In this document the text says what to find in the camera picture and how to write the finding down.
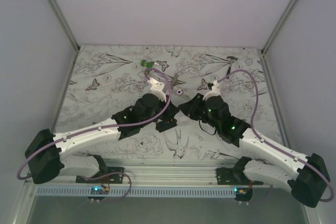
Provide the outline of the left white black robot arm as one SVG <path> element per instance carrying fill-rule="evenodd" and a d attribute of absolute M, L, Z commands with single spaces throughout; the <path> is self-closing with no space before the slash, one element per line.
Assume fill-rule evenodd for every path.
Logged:
<path fill-rule="evenodd" d="M 112 117 L 72 132 L 52 133 L 49 129 L 37 133 L 25 151 L 27 165 L 35 184 L 44 184 L 58 176 L 88 177 L 95 183 L 107 177 L 107 167 L 101 156 L 89 154 L 76 157 L 85 148 L 134 136 L 148 124 L 155 122 L 163 132 L 176 126 L 178 108 L 170 101 L 161 101 L 153 94 L 145 94 L 134 106 Z"/>

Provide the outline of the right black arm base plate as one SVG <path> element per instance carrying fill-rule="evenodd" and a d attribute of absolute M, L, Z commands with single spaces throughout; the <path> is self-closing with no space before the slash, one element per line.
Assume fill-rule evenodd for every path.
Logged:
<path fill-rule="evenodd" d="M 226 168 L 216 169 L 216 179 L 218 185 L 244 185 L 250 184 L 251 180 L 244 174 L 243 168 Z"/>

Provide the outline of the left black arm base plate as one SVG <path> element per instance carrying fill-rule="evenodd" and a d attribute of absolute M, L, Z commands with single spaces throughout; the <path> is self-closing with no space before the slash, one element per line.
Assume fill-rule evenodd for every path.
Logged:
<path fill-rule="evenodd" d="M 76 183 L 79 184 L 121 184 L 123 182 L 124 167 L 107 167 L 105 172 L 99 171 L 92 176 L 94 180 L 86 180 L 81 176 L 76 177 Z"/>

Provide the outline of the black fuse box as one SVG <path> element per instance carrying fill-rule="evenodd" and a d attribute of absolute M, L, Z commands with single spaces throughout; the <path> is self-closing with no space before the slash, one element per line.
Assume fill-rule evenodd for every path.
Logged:
<path fill-rule="evenodd" d="M 167 131 L 171 128 L 174 128 L 177 126 L 177 120 L 176 119 L 170 119 L 168 121 L 160 121 L 160 122 L 157 122 L 156 125 L 155 125 L 155 129 L 162 133 L 164 131 Z"/>

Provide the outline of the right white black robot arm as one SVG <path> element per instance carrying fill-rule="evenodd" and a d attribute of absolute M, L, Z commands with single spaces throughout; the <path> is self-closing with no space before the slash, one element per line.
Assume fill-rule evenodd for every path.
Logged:
<path fill-rule="evenodd" d="M 330 185 L 330 176 L 321 156 L 307 156 L 272 141 L 233 115 L 220 96 L 205 99 L 197 94 L 178 109 L 194 121 L 202 121 L 219 138 L 240 150 L 250 151 L 265 160 L 241 157 L 233 168 L 216 170 L 218 184 L 247 185 L 250 182 L 280 187 L 303 205 L 315 208 Z"/>

